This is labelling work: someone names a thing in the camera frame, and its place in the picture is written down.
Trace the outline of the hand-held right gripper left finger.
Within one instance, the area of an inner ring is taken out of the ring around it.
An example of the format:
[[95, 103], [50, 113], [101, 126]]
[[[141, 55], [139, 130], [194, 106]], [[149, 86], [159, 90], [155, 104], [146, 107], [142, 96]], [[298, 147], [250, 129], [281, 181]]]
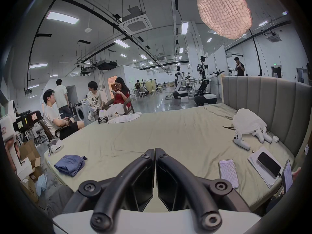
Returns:
[[93, 210], [90, 226], [95, 232], [108, 232], [120, 209], [142, 212], [153, 198], [154, 149], [126, 166], [116, 177], [80, 184], [64, 208], [64, 213]]

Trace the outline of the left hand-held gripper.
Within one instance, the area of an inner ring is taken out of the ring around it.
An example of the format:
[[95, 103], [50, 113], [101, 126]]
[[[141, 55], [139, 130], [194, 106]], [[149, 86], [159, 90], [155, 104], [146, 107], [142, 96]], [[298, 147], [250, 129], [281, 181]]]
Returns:
[[14, 101], [9, 101], [7, 114], [1, 118], [1, 133], [7, 150], [9, 162], [13, 171], [20, 181], [23, 181], [32, 173], [32, 165], [29, 158], [20, 159], [17, 151], [17, 135], [21, 132], [30, 130], [35, 123], [42, 118], [40, 111], [25, 111], [18, 113]]

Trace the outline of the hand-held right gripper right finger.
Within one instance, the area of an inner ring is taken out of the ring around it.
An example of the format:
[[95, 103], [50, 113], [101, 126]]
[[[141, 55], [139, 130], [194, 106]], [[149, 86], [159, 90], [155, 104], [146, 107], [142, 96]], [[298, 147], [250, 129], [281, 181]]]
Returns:
[[218, 206], [228, 211], [251, 212], [229, 181], [196, 177], [161, 148], [155, 149], [155, 171], [158, 198], [168, 211], [190, 209], [202, 231], [221, 227]]

